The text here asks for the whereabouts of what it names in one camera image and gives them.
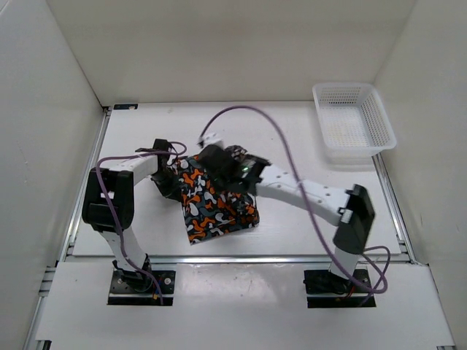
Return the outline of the orange camouflage shorts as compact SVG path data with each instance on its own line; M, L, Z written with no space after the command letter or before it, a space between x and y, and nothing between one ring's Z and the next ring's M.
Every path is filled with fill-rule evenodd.
M174 159L169 169L176 180L171 197L181 203L190 245L259 225L255 197L218 192L198 155Z

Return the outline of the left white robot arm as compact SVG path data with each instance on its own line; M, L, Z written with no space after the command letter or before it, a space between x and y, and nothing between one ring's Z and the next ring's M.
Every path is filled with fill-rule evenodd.
M151 292L158 299L163 296L160 282L132 229L134 188L149 178L163 197L180 202L178 182L169 166L186 150L181 142L156 139L150 148L139 148L132 155L103 157L89 171L85 188L82 220L109 245L118 276L137 293Z

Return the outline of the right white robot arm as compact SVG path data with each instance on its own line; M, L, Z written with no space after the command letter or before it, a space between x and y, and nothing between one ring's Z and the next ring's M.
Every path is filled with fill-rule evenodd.
M250 154L235 158L219 144L202 144L199 163L207 170L216 191L270 198L308 211L310 219L321 217L336 227L334 249L326 252L331 266L316 282L324 292L341 294L352 284L366 292L371 288L354 277L375 218L368 190L329 187L301 179L295 169L285 171L268 160Z

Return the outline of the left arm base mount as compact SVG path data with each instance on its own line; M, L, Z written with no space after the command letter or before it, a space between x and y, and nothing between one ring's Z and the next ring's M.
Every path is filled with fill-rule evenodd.
M143 275L130 276L115 268L109 285L109 306L172 306L176 281L175 270L152 270L161 289L162 297L153 280Z

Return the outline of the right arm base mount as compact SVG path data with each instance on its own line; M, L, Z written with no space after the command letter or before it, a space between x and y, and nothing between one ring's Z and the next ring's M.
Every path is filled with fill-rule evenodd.
M366 290L371 288L368 271L356 269L353 277L364 284L365 288L328 270L305 270L303 283L307 308L375 308L375 298L369 297Z

